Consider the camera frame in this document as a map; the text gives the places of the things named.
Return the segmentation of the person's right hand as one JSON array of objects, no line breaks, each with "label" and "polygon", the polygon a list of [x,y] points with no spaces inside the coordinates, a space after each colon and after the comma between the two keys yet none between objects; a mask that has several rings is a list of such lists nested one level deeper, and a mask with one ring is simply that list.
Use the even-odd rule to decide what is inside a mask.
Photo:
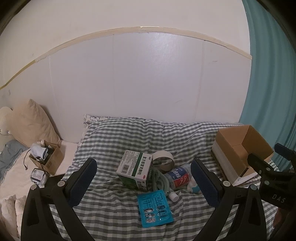
[{"label": "person's right hand", "polygon": [[274,217],[273,227],[277,235],[291,232],[295,227],[295,210],[288,211],[278,208]]}]

